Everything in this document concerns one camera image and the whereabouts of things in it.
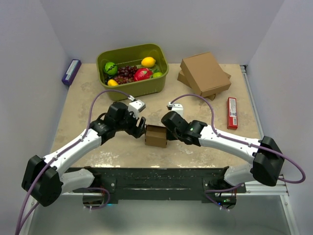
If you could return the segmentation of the brown cardboard box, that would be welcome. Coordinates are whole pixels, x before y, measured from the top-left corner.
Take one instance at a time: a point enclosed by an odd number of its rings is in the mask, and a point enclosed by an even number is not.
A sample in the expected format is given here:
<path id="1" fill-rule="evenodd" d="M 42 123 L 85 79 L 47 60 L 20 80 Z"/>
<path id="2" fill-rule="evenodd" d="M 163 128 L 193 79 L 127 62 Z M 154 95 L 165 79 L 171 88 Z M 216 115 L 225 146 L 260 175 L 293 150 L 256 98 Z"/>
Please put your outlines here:
<path id="1" fill-rule="evenodd" d="M 166 128 L 164 126 L 146 125 L 145 144 L 148 146 L 166 148 Z"/>

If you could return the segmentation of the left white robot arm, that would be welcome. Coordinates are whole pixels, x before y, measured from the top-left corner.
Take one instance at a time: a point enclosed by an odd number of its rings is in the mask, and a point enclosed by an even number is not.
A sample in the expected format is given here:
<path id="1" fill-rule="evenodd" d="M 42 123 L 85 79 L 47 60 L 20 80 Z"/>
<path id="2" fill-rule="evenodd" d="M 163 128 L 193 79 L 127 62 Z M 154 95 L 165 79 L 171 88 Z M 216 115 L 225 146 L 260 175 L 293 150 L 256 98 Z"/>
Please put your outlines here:
<path id="1" fill-rule="evenodd" d="M 44 157 L 34 155 L 28 160 L 22 188 L 27 197 L 33 197 L 44 207 L 54 203 L 64 192 L 86 188 L 96 192 L 101 188 L 100 178 L 87 169 L 77 173 L 67 170 L 92 150 L 112 139 L 117 132 L 124 131 L 138 139 L 145 133 L 144 117 L 139 117 L 146 105 L 134 100 L 128 105 L 114 102 L 71 142 Z"/>

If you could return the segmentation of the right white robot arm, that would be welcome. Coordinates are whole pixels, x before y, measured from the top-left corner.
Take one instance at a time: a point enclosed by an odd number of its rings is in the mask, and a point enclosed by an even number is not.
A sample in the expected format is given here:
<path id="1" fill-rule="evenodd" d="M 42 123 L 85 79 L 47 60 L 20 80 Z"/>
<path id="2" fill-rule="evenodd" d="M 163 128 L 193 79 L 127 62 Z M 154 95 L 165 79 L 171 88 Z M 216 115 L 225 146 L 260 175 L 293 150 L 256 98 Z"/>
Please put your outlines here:
<path id="1" fill-rule="evenodd" d="M 187 145 L 210 147 L 237 156 L 246 163 L 224 167 L 209 181 L 210 189 L 230 192 L 235 186 L 257 181 L 265 186 L 276 185 L 284 159 L 276 142 L 270 137 L 261 140 L 243 138 L 220 130 L 214 131 L 205 122 L 187 122 L 180 114 L 168 112 L 161 119 L 171 140 Z"/>

